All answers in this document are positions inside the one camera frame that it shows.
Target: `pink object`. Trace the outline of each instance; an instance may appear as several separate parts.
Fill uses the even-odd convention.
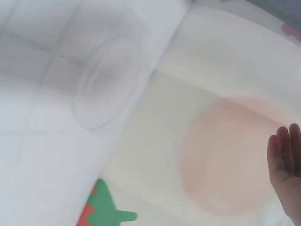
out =
[[[293,36],[293,37],[295,37],[296,40],[301,42],[301,33],[298,32],[297,30],[291,28],[287,24],[282,25],[281,30],[284,32],[284,34],[286,34],[288,36]]]

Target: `orange circle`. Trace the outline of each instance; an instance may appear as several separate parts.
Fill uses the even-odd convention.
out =
[[[273,105],[252,97],[220,99],[200,113],[180,155],[189,197],[223,216],[262,207],[271,193],[267,140],[284,121]]]

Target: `hand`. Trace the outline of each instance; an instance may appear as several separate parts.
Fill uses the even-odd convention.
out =
[[[283,209],[301,226],[301,133],[297,124],[280,127],[268,143],[269,178]]]

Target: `green shape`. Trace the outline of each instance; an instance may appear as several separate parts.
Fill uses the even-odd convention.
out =
[[[92,226],[120,226],[121,222],[137,219],[134,212],[116,210],[110,191],[102,179],[97,181],[96,195],[91,194],[88,203],[95,209],[88,216]]]

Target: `circular lid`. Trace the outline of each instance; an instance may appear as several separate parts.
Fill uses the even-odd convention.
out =
[[[92,57],[73,105],[74,117],[81,126],[98,129],[126,106],[140,74],[140,50],[140,43],[117,39]]]

